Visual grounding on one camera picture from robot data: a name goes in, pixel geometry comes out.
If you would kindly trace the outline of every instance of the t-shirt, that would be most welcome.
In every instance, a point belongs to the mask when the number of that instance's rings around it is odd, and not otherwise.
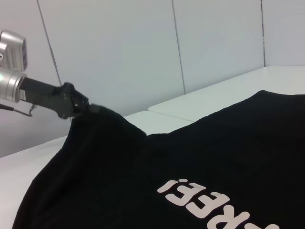
[[[73,120],[14,229],[305,227],[305,95],[260,91],[169,134]]]

